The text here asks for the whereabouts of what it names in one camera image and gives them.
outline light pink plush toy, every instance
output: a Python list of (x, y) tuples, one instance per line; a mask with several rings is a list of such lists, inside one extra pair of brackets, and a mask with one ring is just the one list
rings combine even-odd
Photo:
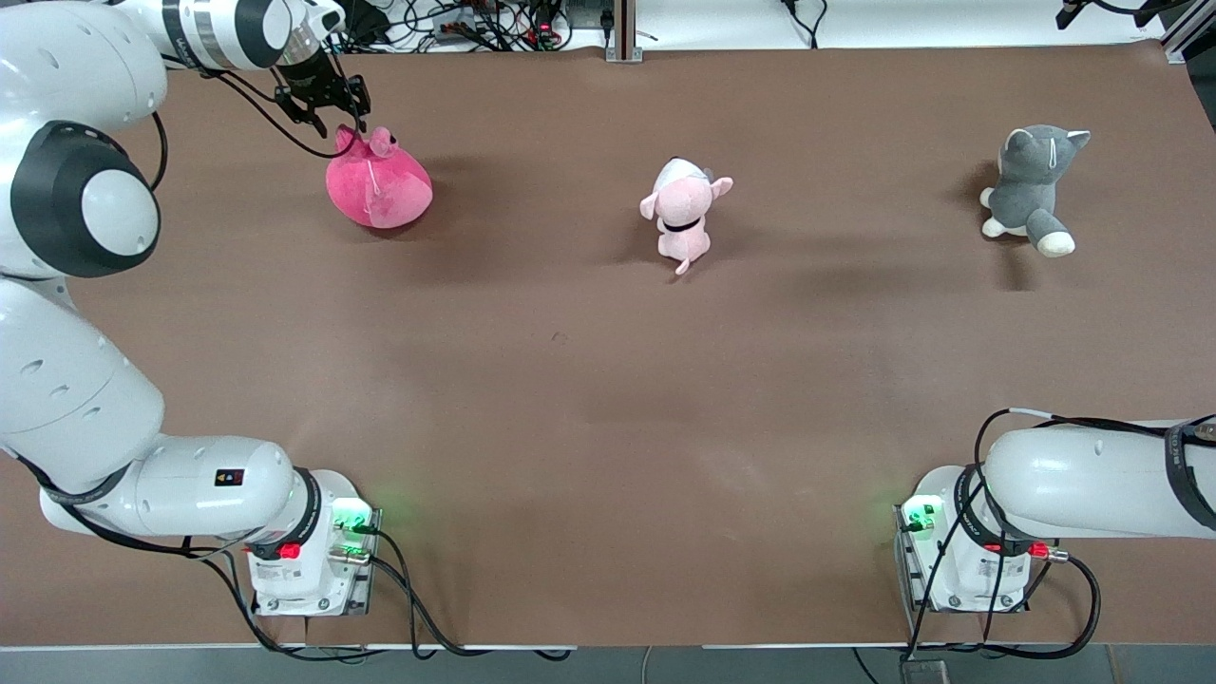
[(671, 157), (654, 181), (654, 191), (642, 200), (642, 215), (659, 217), (659, 253), (676, 259), (676, 275), (709, 251), (705, 212), (734, 185), (730, 178), (714, 180), (709, 169)]
[(367, 228), (398, 228), (422, 215), (430, 206), (430, 176), (409, 152), (396, 145), (387, 128), (368, 140), (350, 127), (339, 125), (336, 150), (350, 145), (345, 155), (330, 159), (325, 189), (338, 211)]

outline black collar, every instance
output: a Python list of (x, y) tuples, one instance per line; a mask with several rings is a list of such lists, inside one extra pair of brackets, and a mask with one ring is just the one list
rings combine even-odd
[(668, 222), (663, 222), (663, 228), (668, 229), (668, 231), (670, 231), (670, 232), (683, 232), (685, 230), (688, 230), (689, 228), (696, 226), (698, 223), (700, 223), (700, 220), (703, 218), (705, 218), (705, 217), (700, 217), (699, 219), (697, 219), (697, 220), (694, 220), (692, 223), (686, 223), (683, 225), (668, 225)]

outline black label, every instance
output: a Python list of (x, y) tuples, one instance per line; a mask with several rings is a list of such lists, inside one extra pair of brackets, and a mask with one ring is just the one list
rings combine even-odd
[(215, 471), (216, 487), (240, 487), (244, 482), (244, 469), (233, 467)]

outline brown table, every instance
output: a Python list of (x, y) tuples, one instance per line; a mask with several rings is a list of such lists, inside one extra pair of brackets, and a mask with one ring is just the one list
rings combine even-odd
[[(167, 431), (349, 475), (458, 641), (897, 643), (890, 506), (989, 411), (1216, 403), (1216, 144), (1155, 45), (347, 66), (435, 180), (415, 226), (350, 225), (323, 162), (178, 74), (159, 250), (73, 292)], [(992, 156), (1031, 123), (1093, 130), (1065, 259), (979, 234)], [(150, 127), (124, 140), (153, 168)], [(737, 181), (681, 280), (636, 208), (671, 155)], [(0, 521), (2, 644), (250, 640), (206, 568), (51, 528), (12, 462)], [(1099, 640), (1216, 643), (1216, 545), (1069, 548)], [(1070, 640), (1086, 601), (1062, 568), (995, 638)], [(402, 643), (402, 609), (383, 583), (306, 638)]]

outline gray plush toy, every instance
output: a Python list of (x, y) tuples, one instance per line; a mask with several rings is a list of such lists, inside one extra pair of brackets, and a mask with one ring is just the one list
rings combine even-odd
[(1028, 125), (1010, 133), (997, 157), (1001, 178), (996, 187), (980, 194), (980, 203), (992, 209), (992, 218), (984, 222), (984, 235), (1024, 235), (1047, 257), (1073, 253), (1073, 236), (1053, 215), (1055, 183), (1088, 141), (1088, 130), (1054, 125)]

